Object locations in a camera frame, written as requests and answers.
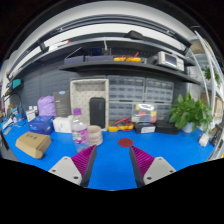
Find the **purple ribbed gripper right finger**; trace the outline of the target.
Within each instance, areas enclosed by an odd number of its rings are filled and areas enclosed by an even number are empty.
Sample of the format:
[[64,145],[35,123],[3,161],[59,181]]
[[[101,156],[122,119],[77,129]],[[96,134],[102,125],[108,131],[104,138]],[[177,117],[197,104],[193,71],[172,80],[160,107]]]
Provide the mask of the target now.
[[129,156],[137,187],[143,187],[175,172],[163,157],[153,157],[135,146],[130,147]]

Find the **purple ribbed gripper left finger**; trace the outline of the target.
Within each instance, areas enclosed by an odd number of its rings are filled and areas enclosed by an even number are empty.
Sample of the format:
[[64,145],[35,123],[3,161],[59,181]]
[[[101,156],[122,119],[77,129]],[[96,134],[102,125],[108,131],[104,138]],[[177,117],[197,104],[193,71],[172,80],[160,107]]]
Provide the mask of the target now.
[[97,155],[97,147],[90,146],[73,157],[62,157],[49,172],[76,185],[87,187]]

